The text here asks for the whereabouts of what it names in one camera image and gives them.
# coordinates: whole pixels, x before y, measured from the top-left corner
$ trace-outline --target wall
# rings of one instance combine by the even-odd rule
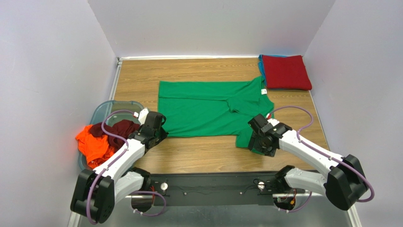
[[[337,0],[304,59],[332,151],[357,156],[376,190],[363,226],[401,226],[403,2]]]
[[[1,226],[66,226],[75,135],[109,95],[116,56],[85,0],[0,3]]]
[[[304,54],[334,0],[89,0],[118,57]]]

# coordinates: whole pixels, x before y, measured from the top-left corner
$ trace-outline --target wooden table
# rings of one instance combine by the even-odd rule
[[[137,101],[157,110],[159,81],[247,81],[260,76],[258,59],[187,59],[123,61],[115,100]],[[275,107],[298,105],[309,110],[314,124],[304,130],[308,140],[327,148],[309,92],[268,91]],[[301,110],[276,112],[276,119],[298,129],[309,122]],[[275,157],[255,154],[235,147],[235,136],[167,138],[135,164],[151,173],[206,173],[234,171],[278,171],[285,165],[311,170],[298,157],[278,150]]]

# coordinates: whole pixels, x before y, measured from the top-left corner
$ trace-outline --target green t-shirt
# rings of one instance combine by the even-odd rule
[[[262,89],[262,77],[240,82],[161,81],[158,112],[166,116],[163,127],[169,137],[236,135],[236,146],[246,148],[252,135],[248,121],[274,107]]]

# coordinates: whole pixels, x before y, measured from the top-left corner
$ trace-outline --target laundry basket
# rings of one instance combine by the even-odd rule
[[[110,113],[116,110],[130,110],[132,112],[139,113],[142,109],[144,109],[144,107],[140,103],[134,101],[128,101],[128,102],[114,101],[114,100],[106,101],[96,108],[94,115],[92,116],[91,122],[89,124],[97,124],[102,122]],[[109,120],[106,121],[106,124],[109,126],[113,126],[115,123],[125,119],[140,124],[137,118],[134,118],[133,115],[130,113],[117,113],[116,115],[109,118]],[[79,166],[81,170],[84,169],[92,170],[87,165],[87,160],[80,151],[79,151]]]

